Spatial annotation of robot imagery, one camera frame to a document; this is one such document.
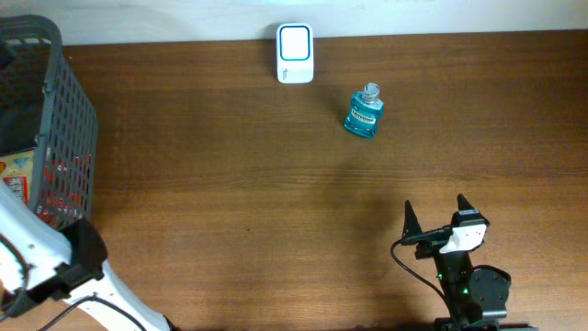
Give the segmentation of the red snack packet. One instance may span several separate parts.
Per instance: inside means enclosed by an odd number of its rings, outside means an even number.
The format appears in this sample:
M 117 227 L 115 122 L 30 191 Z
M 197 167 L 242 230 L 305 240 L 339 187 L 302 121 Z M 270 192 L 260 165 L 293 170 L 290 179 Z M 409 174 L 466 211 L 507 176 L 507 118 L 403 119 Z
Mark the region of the red snack packet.
M 63 159 L 50 154 L 43 167 L 40 201 L 35 214 L 49 226 L 68 226 L 90 212 L 93 179 L 93 156 Z

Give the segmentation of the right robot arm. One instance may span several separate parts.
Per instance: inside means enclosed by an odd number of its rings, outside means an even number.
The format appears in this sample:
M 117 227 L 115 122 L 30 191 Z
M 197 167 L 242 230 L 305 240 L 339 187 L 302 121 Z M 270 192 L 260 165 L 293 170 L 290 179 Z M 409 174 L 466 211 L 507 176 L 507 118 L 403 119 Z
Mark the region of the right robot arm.
M 435 286 L 402 263 L 394 253 L 392 259 L 409 274 L 433 289 L 446 306 L 449 317 L 437 318 L 434 330 L 532 330 L 529 324 L 504 325 L 506 303 L 512 286 L 509 273 L 489 265 L 474 266 L 469 254 L 484 244 L 490 222 L 461 194 L 458 210 L 451 222 L 425 231 L 421 228 L 412 204 L 404 203 L 404 225 L 397 246 L 414 246 L 415 258 L 435 262 Z

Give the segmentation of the blue mouthwash bottle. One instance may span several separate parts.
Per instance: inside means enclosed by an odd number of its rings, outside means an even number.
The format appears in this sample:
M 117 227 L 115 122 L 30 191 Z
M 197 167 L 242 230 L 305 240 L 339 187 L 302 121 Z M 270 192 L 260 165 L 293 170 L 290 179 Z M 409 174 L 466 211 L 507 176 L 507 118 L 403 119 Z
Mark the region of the blue mouthwash bottle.
M 384 103 L 379 94 L 380 87 L 376 83 L 367 83 L 362 91 L 353 94 L 344 122 L 348 131 L 369 140 L 375 137 L 384 112 Z

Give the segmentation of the yellow snack bag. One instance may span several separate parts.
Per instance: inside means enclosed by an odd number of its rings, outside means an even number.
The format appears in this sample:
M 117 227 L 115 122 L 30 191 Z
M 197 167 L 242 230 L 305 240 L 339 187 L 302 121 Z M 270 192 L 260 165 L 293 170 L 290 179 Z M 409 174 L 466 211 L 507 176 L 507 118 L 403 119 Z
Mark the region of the yellow snack bag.
M 1 180 L 25 205 L 31 191 L 33 159 L 33 150 L 1 157 Z

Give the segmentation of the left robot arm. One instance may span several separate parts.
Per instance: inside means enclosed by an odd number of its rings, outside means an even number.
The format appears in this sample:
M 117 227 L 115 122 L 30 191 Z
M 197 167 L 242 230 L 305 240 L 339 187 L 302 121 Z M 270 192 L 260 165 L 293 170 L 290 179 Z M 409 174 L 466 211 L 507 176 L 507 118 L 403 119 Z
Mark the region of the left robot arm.
M 1 185 L 1 319 L 18 318 L 53 299 L 68 308 L 45 330 L 77 308 L 107 330 L 176 330 L 149 308 L 109 265 L 99 232 L 87 220 L 51 228 Z

